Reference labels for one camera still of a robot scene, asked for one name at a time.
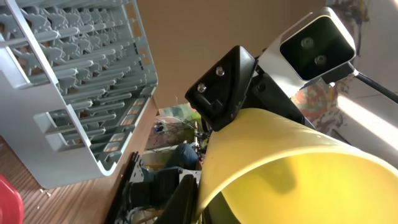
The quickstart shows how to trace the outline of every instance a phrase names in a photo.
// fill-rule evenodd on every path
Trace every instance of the camera lens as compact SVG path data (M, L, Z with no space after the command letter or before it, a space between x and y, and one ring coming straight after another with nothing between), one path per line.
M315 64L316 65L325 65L326 64L326 56L324 55L319 55L315 58Z
M304 49L310 49L313 47L313 39L311 37L306 37L301 41L301 46Z

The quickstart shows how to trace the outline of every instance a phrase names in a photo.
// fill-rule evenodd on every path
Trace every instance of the brown wall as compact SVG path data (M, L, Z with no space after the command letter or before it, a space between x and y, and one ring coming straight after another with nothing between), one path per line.
M257 56L292 20L322 4L324 0L138 0L159 77L158 108L186 102L186 90L233 46Z

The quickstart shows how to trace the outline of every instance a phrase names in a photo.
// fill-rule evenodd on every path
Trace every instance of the fluorescent light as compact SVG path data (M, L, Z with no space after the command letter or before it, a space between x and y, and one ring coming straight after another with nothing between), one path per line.
M364 128L398 150L397 127L341 94L337 96L337 107Z

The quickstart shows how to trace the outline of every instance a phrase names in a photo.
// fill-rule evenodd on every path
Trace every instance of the black camera face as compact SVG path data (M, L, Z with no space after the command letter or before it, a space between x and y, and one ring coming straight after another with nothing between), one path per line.
M332 19L319 17L280 46L280 52L302 80L311 80L355 55Z

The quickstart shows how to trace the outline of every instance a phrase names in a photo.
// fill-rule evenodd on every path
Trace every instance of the red object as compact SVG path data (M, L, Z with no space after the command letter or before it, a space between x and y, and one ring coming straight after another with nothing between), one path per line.
M0 175L0 224L22 224L24 204L18 191Z

